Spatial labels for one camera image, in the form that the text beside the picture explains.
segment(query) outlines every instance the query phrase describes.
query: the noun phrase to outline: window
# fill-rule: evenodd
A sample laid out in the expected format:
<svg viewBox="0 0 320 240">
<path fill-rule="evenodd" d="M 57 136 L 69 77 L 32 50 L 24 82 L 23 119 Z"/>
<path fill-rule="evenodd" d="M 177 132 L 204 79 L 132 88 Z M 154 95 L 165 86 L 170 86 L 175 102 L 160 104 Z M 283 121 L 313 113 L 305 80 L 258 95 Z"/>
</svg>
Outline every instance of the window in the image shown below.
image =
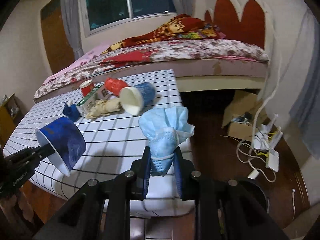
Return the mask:
<svg viewBox="0 0 320 240">
<path fill-rule="evenodd" d="M 172 0 L 82 0 L 86 33 L 139 17 L 175 13 Z"/>
</svg>

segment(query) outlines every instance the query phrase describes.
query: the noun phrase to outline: window frame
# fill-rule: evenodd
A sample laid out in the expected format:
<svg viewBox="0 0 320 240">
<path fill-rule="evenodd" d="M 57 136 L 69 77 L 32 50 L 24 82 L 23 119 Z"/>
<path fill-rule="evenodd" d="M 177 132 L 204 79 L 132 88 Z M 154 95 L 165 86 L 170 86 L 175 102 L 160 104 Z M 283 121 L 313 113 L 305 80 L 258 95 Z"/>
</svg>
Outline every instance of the window frame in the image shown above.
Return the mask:
<svg viewBox="0 0 320 240">
<path fill-rule="evenodd" d="M 129 18 L 100 26 L 94 30 L 90 30 L 86 0 L 80 0 L 81 15 L 82 15 L 82 21 L 83 21 L 83 26 L 84 26 L 84 35 L 86 37 L 88 37 L 92 34 L 98 33 L 102 30 L 107 29 L 107 28 L 110 28 L 110 27 L 113 27 L 113 26 L 116 26 L 116 25 L 119 25 L 122 23 L 126 23 L 126 22 L 136 21 L 136 20 L 150 18 L 150 17 L 159 17 L 159 16 L 166 16 L 166 15 L 176 16 L 177 15 L 177 12 L 167 12 L 167 13 L 164 12 L 164 13 L 156 13 L 156 14 L 149 14 L 149 15 L 134 17 L 131 0 L 127 0 L 127 6 L 128 6 Z"/>
</svg>

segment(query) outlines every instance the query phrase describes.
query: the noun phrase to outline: mattress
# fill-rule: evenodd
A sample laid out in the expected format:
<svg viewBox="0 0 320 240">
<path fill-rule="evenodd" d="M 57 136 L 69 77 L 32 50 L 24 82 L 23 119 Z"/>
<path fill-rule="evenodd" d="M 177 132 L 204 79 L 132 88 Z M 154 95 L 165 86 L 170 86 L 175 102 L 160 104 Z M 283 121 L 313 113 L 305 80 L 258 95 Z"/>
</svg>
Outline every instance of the mattress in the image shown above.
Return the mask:
<svg viewBox="0 0 320 240">
<path fill-rule="evenodd" d="M 247 60 L 221 58 L 245 57 Z M 249 75 L 264 77 L 268 55 L 263 49 L 232 40 L 173 40 L 122 48 L 100 55 L 90 62 L 42 85 L 34 100 L 50 98 L 78 88 L 79 83 L 97 75 L 120 78 L 131 74 L 173 69 L 176 77 L 199 75 Z"/>
</svg>

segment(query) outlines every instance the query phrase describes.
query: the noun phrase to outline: white grid mat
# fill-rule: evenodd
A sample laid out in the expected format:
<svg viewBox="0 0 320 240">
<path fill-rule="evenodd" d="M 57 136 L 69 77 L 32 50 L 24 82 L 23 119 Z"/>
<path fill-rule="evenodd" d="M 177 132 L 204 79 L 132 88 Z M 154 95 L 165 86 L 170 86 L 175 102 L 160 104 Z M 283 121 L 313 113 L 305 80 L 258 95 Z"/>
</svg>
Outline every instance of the white grid mat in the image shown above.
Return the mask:
<svg viewBox="0 0 320 240">
<path fill-rule="evenodd" d="M 182 105 L 173 70 L 127 76 L 122 80 L 130 86 L 143 82 L 155 85 L 156 98 L 143 112 L 151 108 Z M 82 97 L 81 90 L 74 90 L 33 106 L 9 138 L 4 154 L 8 156 L 26 147 L 38 147 L 35 128 L 42 127 L 46 118 L 64 116 L 63 102 L 72 99 L 73 103 L 78 103 Z M 84 136 L 87 150 L 74 166 L 71 176 L 64 176 L 45 158 L 30 181 L 55 196 L 69 199 L 89 179 L 105 181 L 129 170 L 132 162 L 141 158 L 144 147 L 148 145 L 138 119 L 139 116 L 124 111 L 93 120 L 80 118 L 75 124 Z M 180 148 L 183 157 L 191 160 L 189 140 Z M 131 201 L 131 214 L 173 216 L 187 213 L 193 203 L 182 203 L 178 199 L 173 174 L 171 166 L 166 176 L 150 177 L 147 199 L 143 202 Z"/>
</svg>

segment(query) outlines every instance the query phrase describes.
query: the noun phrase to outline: blue paper cup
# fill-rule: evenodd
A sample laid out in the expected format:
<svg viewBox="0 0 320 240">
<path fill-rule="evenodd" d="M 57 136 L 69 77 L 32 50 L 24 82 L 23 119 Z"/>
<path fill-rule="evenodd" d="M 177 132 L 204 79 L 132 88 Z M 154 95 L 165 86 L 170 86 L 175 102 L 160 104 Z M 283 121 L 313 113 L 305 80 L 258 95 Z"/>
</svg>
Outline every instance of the blue paper cup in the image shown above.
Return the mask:
<svg viewBox="0 0 320 240">
<path fill-rule="evenodd" d="M 36 129 L 36 138 L 41 147 L 51 144 L 55 153 L 48 159 L 66 176 L 70 176 L 70 171 L 86 150 L 81 132 L 67 117 L 60 117 L 43 128 Z"/>
<path fill-rule="evenodd" d="M 122 88 L 119 94 L 122 108 L 132 115 L 138 115 L 141 110 L 151 103 L 156 95 L 156 88 L 149 82 L 132 87 Z"/>
</svg>

